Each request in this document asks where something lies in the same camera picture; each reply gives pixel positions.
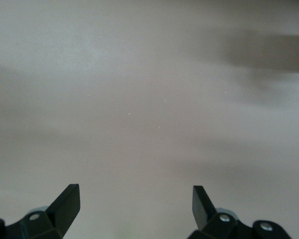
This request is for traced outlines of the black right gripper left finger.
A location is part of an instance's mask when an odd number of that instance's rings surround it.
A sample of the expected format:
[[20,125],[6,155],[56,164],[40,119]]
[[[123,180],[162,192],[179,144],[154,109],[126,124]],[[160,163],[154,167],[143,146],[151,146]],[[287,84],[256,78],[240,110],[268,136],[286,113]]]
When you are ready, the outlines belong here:
[[80,188],[70,184],[44,211],[20,221],[23,239],[63,239],[80,211]]

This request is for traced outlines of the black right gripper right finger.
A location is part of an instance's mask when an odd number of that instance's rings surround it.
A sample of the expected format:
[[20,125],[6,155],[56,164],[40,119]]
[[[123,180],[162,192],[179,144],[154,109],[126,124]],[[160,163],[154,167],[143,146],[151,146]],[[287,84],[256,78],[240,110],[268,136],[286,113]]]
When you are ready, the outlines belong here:
[[216,208],[202,186],[193,187],[192,212],[197,230],[188,239],[253,239],[252,228],[234,212]]

